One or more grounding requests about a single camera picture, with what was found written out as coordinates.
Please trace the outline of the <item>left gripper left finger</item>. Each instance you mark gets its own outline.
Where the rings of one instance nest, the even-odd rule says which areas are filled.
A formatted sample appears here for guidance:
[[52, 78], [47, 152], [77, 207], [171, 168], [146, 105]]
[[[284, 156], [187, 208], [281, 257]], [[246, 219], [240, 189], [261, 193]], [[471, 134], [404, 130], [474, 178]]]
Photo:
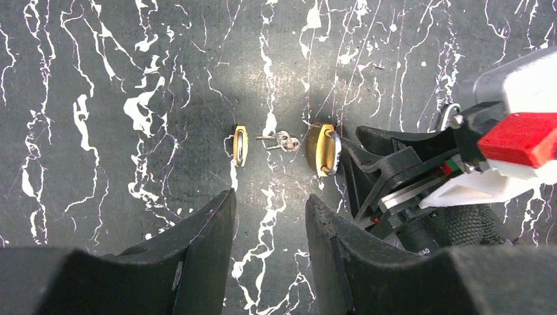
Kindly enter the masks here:
[[119, 255], [78, 248], [1, 250], [2, 314], [220, 314], [234, 190]]

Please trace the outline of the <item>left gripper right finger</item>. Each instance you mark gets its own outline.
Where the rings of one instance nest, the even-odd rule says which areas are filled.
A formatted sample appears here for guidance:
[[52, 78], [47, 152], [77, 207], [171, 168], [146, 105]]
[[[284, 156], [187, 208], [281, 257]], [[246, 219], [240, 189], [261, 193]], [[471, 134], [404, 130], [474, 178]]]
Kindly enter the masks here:
[[321, 314], [555, 314], [556, 247], [410, 253], [339, 217], [318, 196], [305, 226]]

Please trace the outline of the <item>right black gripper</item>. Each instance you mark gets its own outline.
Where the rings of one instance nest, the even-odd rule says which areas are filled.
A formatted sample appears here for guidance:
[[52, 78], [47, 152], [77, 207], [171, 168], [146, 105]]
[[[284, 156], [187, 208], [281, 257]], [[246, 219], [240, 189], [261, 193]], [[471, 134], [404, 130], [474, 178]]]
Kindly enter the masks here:
[[490, 208], [514, 197], [512, 180], [478, 148], [505, 117], [502, 102], [483, 102], [435, 133], [360, 126], [356, 141], [341, 138], [339, 163], [355, 222], [419, 255], [454, 245], [515, 245]]

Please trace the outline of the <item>silver key pair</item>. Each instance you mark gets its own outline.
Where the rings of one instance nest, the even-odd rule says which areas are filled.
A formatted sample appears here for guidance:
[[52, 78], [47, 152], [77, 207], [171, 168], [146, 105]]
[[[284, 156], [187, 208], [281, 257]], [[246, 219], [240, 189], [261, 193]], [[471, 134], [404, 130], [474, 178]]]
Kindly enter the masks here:
[[301, 146], [301, 141], [294, 136], [290, 136], [286, 131], [278, 131], [273, 135], [257, 135], [254, 139], [263, 142], [273, 141], [272, 145], [264, 145], [267, 151], [282, 150], [284, 152], [296, 152]]

